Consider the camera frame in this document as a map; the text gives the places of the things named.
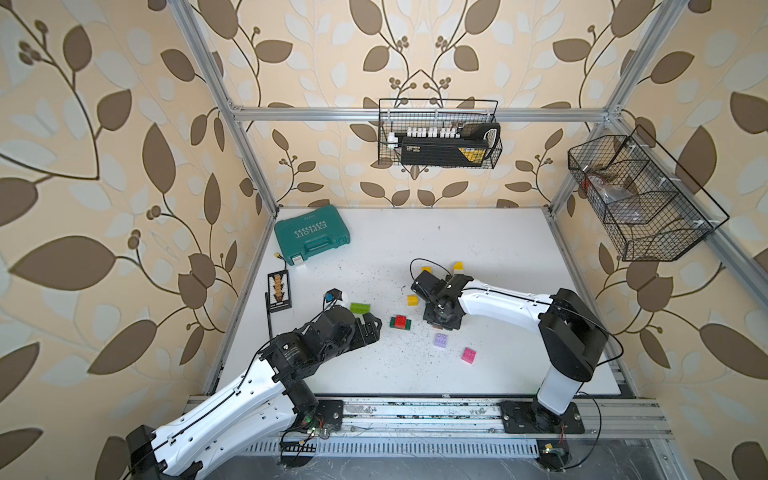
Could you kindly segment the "dark green long lego brick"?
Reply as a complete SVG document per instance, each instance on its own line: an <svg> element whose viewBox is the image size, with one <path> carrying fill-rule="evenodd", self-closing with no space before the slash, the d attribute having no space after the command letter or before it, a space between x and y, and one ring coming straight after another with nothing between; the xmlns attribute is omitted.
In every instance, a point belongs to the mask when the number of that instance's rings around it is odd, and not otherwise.
<svg viewBox="0 0 768 480"><path fill-rule="evenodd" d="M390 324L389 324L389 326L390 326L391 328L393 328L393 329L397 329L397 328L395 327L395 325L394 325L394 323L395 323L395 317L396 317L396 316L394 316L394 317L392 317L392 318L390 319ZM410 319L408 319L408 328L406 329L406 331L408 331L408 330L410 330L410 329L411 329L411 320L410 320Z"/></svg>

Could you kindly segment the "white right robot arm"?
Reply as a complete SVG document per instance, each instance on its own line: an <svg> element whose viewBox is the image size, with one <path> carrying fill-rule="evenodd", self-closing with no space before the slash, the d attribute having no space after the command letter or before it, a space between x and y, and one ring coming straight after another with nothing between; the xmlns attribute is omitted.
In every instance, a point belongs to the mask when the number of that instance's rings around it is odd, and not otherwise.
<svg viewBox="0 0 768 480"><path fill-rule="evenodd" d="M574 398L600 364L609 333L574 291L522 293L483 283L465 274L443 279L423 271L412 291L426 302L424 320L457 330L467 315L488 317L538 333L550 366L531 400L500 404L508 434L585 432Z"/></svg>

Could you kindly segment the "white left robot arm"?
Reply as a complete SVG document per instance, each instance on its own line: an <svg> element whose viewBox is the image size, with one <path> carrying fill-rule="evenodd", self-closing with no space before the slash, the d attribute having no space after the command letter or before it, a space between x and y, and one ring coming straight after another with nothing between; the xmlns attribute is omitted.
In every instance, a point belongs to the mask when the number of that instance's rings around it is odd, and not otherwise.
<svg viewBox="0 0 768 480"><path fill-rule="evenodd" d="M128 479L204 479L248 445L311 420L318 400L306 380L324 363L377 342L381 320L325 308L260 347L243 373L179 418L127 437Z"/></svg>

